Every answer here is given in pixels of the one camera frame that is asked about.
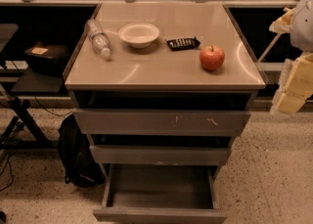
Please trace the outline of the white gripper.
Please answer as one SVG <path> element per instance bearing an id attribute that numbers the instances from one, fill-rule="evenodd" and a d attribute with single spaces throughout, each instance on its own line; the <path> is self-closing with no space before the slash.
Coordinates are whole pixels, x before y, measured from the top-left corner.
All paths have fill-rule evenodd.
<path id="1" fill-rule="evenodd" d="M 313 0 L 300 0 L 295 9 L 272 22 L 269 30 L 290 33 L 291 45 L 302 52 L 313 52 Z M 313 95 L 313 53 L 304 53 L 294 61 L 286 59 L 279 77 L 279 88 L 272 99 L 272 115 L 293 115 Z"/>

